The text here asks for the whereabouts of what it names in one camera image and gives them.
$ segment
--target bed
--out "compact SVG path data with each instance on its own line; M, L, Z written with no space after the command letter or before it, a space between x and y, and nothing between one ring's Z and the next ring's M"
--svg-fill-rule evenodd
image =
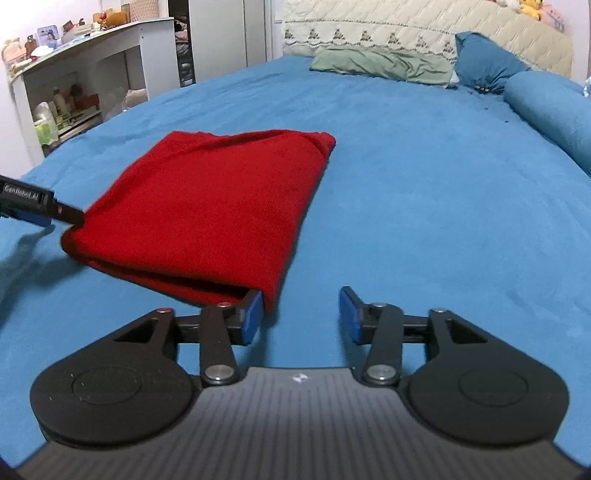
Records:
M337 322L343 285L409 314L443 306L564 378L557 443L591 462L590 178L502 96L309 65L286 56L160 96L63 145L24 180L86 208L172 130L329 132L337 146L277 315L236 348L240 364L359 364L362 349ZM80 267L60 248L64 230L2 220L0 454L12 465L43 442L28 391L45 367L157 307L197 311ZM197 360L196 348L181 349L188 371ZM405 347L407 372L422 361L421 348Z

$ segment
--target red fabric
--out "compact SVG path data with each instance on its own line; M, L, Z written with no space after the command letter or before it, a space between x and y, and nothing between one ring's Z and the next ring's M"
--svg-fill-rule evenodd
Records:
M82 264L191 303L272 309L335 139L174 132L130 165L61 239Z

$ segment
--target cream quilted headboard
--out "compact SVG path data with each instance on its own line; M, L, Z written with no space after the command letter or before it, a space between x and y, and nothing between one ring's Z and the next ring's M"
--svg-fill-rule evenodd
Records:
M284 52L311 56L331 44L386 45L456 59L454 35L476 31L535 69L570 77L572 40L482 0L285 0Z

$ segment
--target white wardrobe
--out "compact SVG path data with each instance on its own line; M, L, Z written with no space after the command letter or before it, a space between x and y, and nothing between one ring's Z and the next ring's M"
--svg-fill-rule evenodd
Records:
M270 0L189 0L189 17L197 82L271 60Z

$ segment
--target silver screw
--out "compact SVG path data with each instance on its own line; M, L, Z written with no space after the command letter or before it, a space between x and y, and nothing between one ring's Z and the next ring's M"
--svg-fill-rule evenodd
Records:
M396 376L396 369L390 365L372 365L368 368L367 375L374 380L388 381Z
M205 376L211 380L223 381L227 380L234 374L234 369L229 365L219 364L212 365L205 369Z

